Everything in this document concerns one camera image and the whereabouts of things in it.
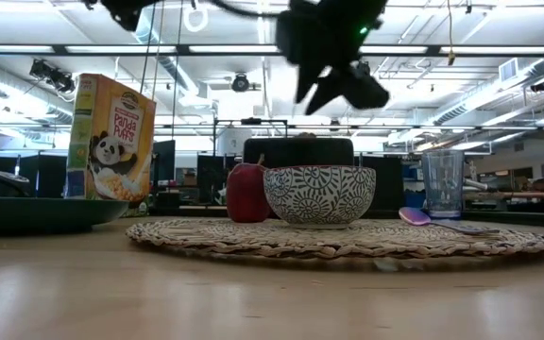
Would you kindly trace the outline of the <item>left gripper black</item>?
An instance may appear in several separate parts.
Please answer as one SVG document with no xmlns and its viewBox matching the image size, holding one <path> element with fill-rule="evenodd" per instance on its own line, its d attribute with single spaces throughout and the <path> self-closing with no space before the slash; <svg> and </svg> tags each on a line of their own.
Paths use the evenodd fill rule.
<svg viewBox="0 0 544 340">
<path fill-rule="evenodd" d="M 312 115 L 336 97 L 343 96 L 357 110 L 384 107 L 390 93 L 370 74 L 347 68 L 360 57 L 367 35 L 383 24 L 388 0 L 297 0 L 304 32 L 304 56 L 298 62 L 295 102 L 300 103 L 317 83 L 305 111 Z M 332 69 L 319 77 L 326 66 Z"/>
</svg>

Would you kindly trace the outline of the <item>blue white patterned bowl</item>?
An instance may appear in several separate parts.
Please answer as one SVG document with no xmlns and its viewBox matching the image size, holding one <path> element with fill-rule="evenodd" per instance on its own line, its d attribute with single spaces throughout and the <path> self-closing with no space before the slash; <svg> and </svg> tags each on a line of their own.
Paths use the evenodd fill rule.
<svg viewBox="0 0 544 340">
<path fill-rule="evenodd" d="M 268 205 L 286 223 L 305 229 L 344 229 L 370 208 L 377 184 L 373 168 L 302 165 L 268 169 Z"/>
</svg>

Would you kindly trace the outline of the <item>red apple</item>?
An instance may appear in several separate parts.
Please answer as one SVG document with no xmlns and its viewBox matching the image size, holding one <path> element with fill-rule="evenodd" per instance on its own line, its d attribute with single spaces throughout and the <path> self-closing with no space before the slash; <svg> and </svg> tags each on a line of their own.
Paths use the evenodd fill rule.
<svg viewBox="0 0 544 340">
<path fill-rule="evenodd" d="M 260 223 L 270 214 L 264 193 L 264 153 L 256 163 L 237 164 L 227 177 L 227 211 L 236 223 Z"/>
</svg>

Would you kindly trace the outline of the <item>iridescent purple spoon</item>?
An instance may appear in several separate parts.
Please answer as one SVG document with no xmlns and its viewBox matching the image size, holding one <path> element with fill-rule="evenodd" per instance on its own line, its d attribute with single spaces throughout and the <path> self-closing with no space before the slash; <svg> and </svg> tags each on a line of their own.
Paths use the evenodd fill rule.
<svg viewBox="0 0 544 340">
<path fill-rule="evenodd" d="M 426 214 L 424 211 L 411 208 L 411 207 L 403 207 L 399 209 L 399 217 L 402 221 L 412 225 L 412 226 L 438 226 L 442 228 L 446 228 L 449 230 L 461 232 L 467 235 L 485 235 L 485 234 L 499 234 L 500 231 L 498 229 L 480 229 L 475 228 L 471 226 L 465 226 L 456 224 L 454 222 L 448 221 L 448 222 L 438 222 L 433 221 L 432 218 Z"/>
</svg>

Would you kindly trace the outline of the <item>panda puffs cereal box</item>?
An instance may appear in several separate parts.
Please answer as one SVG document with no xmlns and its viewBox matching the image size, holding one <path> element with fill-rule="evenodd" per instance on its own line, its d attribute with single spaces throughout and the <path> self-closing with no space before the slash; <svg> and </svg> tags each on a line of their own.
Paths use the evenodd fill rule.
<svg viewBox="0 0 544 340">
<path fill-rule="evenodd" d="M 156 102 L 103 75 L 76 80 L 64 196 L 128 203 L 147 213 Z"/>
</svg>

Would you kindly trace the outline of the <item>dark green plate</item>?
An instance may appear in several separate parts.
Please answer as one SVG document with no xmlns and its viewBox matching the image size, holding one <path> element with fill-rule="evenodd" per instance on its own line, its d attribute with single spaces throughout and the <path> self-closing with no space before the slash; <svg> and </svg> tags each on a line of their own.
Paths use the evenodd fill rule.
<svg viewBox="0 0 544 340">
<path fill-rule="evenodd" d="M 127 201 L 0 196 L 0 235 L 76 232 L 118 219 Z"/>
</svg>

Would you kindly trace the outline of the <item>black two-slot toaster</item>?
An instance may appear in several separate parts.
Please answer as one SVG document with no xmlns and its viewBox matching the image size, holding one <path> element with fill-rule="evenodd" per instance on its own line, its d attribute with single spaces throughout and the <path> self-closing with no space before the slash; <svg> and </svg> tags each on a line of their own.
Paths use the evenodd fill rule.
<svg viewBox="0 0 544 340">
<path fill-rule="evenodd" d="M 251 138 L 245 142 L 242 162 L 256 163 L 262 153 L 266 170 L 302 165 L 353 165 L 353 144 L 345 138 Z"/>
</svg>

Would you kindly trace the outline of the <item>black monitor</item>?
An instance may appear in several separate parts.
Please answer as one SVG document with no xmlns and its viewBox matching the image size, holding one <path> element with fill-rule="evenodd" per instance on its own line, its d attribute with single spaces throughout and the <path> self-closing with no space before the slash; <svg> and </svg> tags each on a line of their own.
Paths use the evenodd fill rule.
<svg viewBox="0 0 544 340">
<path fill-rule="evenodd" d="M 172 180 L 175 178 L 176 141 L 169 140 L 153 144 L 153 176 L 157 180 Z"/>
<path fill-rule="evenodd" d="M 197 156 L 196 181 L 199 202 L 207 205 L 222 205 L 219 191 L 227 178 L 225 159 L 220 156 Z"/>
<path fill-rule="evenodd" d="M 376 171 L 371 210 L 397 211 L 404 205 L 402 167 L 399 158 L 366 158 L 364 165 Z"/>
</svg>

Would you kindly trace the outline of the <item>clear drinking glass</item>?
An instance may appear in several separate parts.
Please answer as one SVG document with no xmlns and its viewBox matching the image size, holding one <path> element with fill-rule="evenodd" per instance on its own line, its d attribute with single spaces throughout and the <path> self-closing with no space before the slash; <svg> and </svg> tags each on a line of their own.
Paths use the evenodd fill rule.
<svg viewBox="0 0 544 340">
<path fill-rule="evenodd" d="M 431 218 L 461 218 L 464 163 L 461 150 L 432 150 L 422 155 L 426 207 Z"/>
</svg>

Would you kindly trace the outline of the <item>round woven straw placemat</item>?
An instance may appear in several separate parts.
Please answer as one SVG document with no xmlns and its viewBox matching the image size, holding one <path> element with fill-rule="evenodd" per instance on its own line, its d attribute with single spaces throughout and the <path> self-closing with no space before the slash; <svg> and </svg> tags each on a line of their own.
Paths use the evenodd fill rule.
<svg viewBox="0 0 544 340">
<path fill-rule="evenodd" d="M 227 219 L 167 219 L 136 223 L 126 236 L 139 244 L 201 254 L 272 259 L 429 259 L 544 252 L 544 235 L 488 228 L 469 235 L 402 220 L 365 219 L 345 229 L 298 229 L 280 220 L 237 224 Z"/>
</svg>

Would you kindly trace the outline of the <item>black office chair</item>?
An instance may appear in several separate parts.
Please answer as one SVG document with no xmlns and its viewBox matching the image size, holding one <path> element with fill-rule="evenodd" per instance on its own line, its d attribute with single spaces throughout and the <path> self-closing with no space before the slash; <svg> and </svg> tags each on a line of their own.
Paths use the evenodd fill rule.
<svg viewBox="0 0 544 340">
<path fill-rule="evenodd" d="M 30 180 L 20 175 L 0 171 L 0 196 L 28 197 Z"/>
</svg>

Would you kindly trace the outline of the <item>black overhead frame beam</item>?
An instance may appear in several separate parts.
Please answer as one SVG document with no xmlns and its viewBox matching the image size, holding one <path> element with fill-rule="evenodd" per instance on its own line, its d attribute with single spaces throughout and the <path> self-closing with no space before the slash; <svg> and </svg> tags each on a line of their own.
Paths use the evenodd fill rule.
<svg viewBox="0 0 544 340">
<path fill-rule="evenodd" d="M 363 57 L 446 57 L 452 51 L 463 58 L 540 57 L 544 45 L 410 45 L 365 44 Z M 281 51 L 273 44 L 0 44 L 0 56 L 257 56 L 277 57 Z"/>
</svg>

